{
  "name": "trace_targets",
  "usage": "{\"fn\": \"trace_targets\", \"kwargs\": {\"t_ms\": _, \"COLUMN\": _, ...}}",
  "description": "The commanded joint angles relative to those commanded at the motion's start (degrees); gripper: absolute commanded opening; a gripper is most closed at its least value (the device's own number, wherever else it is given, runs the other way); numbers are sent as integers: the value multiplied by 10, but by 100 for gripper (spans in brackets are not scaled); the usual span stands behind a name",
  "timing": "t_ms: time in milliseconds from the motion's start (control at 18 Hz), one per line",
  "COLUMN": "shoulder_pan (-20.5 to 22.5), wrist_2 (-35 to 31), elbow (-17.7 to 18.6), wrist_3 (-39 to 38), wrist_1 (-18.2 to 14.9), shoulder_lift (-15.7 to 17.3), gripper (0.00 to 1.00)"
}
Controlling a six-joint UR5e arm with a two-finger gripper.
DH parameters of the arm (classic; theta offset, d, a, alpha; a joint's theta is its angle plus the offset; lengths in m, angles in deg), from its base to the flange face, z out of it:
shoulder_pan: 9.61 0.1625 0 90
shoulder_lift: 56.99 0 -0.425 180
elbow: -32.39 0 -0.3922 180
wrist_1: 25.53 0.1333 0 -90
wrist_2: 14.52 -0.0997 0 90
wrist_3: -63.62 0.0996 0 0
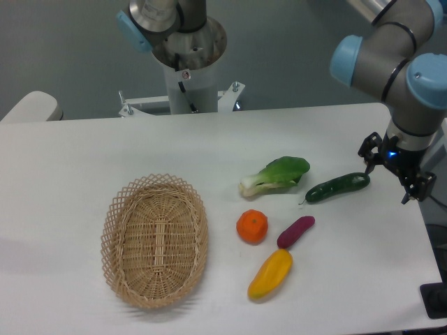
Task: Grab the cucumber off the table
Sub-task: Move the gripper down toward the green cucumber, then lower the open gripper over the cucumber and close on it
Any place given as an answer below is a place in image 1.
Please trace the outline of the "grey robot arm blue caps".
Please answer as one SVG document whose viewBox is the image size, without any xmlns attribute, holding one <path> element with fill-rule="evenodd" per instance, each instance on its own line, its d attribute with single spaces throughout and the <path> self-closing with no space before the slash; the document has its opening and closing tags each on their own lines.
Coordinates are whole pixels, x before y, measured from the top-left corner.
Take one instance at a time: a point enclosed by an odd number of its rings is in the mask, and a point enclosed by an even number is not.
<svg viewBox="0 0 447 335">
<path fill-rule="evenodd" d="M 431 196 L 437 179 L 421 163 L 446 118 L 446 55 L 417 54 L 446 17 L 445 1 L 351 1 L 373 34 L 345 37 L 330 73 L 391 109 L 384 136 L 372 133 L 358 154 L 369 174 L 377 165 L 404 187 L 403 203 Z"/>
</svg>

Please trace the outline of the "robot base white pedestal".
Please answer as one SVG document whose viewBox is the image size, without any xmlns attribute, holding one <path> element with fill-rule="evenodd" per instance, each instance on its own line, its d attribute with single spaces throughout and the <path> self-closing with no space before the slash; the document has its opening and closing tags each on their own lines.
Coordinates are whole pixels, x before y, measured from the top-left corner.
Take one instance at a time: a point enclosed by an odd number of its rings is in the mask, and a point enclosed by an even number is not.
<svg viewBox="0 0 447 335">
<path fill-rule="evenodd" d="M 132 47 L 162 67 L 171 114 L 235 109 L 245 85 L 235 81 L 219 93 L 216 66 L 227 35 L 206 1 L 130 1 L 116 21 Z"/>
</svg>

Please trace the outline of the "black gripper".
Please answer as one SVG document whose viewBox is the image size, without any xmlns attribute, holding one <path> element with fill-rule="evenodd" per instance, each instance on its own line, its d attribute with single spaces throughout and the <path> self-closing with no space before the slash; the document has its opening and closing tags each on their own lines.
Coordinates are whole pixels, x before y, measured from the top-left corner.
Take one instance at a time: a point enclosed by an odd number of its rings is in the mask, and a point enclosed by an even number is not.
<svg viewBox="0 0 447 335">
<path fill-rule="evenodd" d="M 358 155 L 365 163 L 365 174 L 370 174 L 377 165 L 383 165 L 394 175 L 402 178 L 405 194 L 401 203 L 410 200 L 424 201 L 431 196 L 437 176 L 433 172 L 420 172 L 420 164 L 426 149 L 412 151 L 397 146 L 398 137 L 377 132 L 368 135 L 360 145 Z"/>
</svg>

